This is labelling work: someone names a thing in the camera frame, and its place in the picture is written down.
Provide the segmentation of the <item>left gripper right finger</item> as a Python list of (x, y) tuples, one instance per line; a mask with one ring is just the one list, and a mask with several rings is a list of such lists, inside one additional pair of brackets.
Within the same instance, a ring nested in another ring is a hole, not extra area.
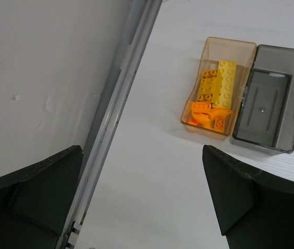
[(294, 182), (211, 145), (202, 161), (221, 234), (229, 248), (294, 248)]

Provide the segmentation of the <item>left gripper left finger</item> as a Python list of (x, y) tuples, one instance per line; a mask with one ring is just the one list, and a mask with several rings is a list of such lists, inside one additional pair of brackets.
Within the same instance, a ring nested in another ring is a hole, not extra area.
[(71, 146), (0, 177), (0, 248), (55, 248), (80, 181), (83, 151)]

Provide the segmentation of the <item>orange lego brick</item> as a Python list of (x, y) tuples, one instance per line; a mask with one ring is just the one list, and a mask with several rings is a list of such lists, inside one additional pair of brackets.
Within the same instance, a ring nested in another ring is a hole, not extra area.
[(222, 116), (218, 116), (215, 118), (214, 122), (214, 130), (218, 132), (224, 132), (225, 129), (225, 121), (226, 119)]

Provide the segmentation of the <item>orange arch lego stack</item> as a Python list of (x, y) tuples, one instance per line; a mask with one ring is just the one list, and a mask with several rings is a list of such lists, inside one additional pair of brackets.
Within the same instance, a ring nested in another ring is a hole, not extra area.
[(222, 116), (227, 119), (231, 113), (227, 108), (213, 108), (209, 113), (192, 113), (192, 120), (206, 129), (214, 130), (215, 118)]

